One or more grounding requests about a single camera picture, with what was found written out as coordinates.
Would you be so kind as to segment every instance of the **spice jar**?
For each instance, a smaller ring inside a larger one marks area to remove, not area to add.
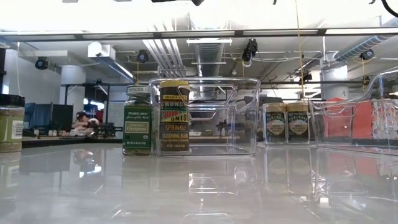
[[[289,143],[309,143],[308,103],[296,102],[286,105]]]
[[[127,87],[124,103],[123,154],[149,155],[152,142],[150,89],[144,85]]]
[[[166,80],[160,83],[160,151],[189,151],[189,101],[187,81]]]
[[[262,106],[266,144],[286,143],[286,113],[284,103],[266,103]]]
[[[0,152],[19,152],[22,149],[25,98],[0,94]]]

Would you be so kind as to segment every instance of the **pillar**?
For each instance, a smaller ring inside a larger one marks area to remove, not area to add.
[[[82,67],[67,65],[62,67],[61,71],[61,84],[82,84],[86,82],[86,71]],[[68,87],[68,92],[71,91],[73,86]],[[76,87],[69,95],[67,105],[73,105],[73,120],[79,111],[83,111],[85,98],[85,87]],[[65,87],[61,86],[60,89],[60,102],[61,105],[65,104]]]
[[[321,81],[347,81],[347,64],[341,63],[333,67],[323,67],[320,74]],[[347,84],[321,84],[321,96],[323,100],[332,98],[347,99],[349,88]]]

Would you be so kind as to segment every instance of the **large jar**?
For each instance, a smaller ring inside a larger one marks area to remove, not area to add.
[[[162,153],[189,152],[189,85],[184,80],[160,83],[159,139]]]
[[[152,110],[148,86],[127,87],[124,103],[123,154],[149,155],[152,148]]]
[[[25,98],[0,94],[0,152],[20,152],[24,129]]]
[[[308,144],[310,142],[308,103],[289,103],[286,105],[286,111],[289,143]]]
[[[266,103],[262,106],[266,144],[287,142],[284,103]]]

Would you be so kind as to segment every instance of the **clear plastic container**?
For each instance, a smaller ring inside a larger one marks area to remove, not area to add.
[[[149,85],[156,154],[256,152],[259,80],[160,78],[150,80]]]
[[[310,101],[319,146],[352,149],[398,147],[398,73],[377,75],[363,95],[335,102]]]

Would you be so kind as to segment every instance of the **small spice jar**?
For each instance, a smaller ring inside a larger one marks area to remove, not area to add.
[[[25,98],[0,94],[0,152],[20,152],[24,129]]]
[[[289,143],[308,144],[310,142],[308,103],[289,103],[286,105],[286,111]]]
[[[286,112],[284,103],[266,103],[262,106],[266,144],[282,144],[286,138]]]
[[[149,155],[152,148],[152,108],[150,89],[144,85],[127,87],[124,103],[123,154]]]

